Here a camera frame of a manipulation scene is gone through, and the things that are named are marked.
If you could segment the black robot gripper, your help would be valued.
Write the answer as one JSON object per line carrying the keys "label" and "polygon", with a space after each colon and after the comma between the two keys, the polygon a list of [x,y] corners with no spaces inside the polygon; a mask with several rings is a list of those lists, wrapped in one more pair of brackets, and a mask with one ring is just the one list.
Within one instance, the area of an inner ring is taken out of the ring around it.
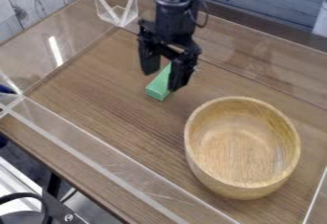
{"label": "black robot gripper", "polygon": [[146,76],[160,70],[160,56],[174,58],[168,76],[168,90],[184,87],[194,74],[200,47],[194,42],[198,0],[155,0],[155,20],[140,19],[139,61]]}

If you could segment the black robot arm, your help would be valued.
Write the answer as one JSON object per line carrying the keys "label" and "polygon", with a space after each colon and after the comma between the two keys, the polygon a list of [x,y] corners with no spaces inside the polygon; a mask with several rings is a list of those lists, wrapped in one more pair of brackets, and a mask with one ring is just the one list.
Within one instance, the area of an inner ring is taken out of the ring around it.
{"label": "black robot arm", "polygon": [[200,0],[155,0],[155,20],[138,21],[138,50],[146,76],[160,70],[162,56],[171,61],[167,89],[178,91],[190,82],[202,48],[194,41]]}

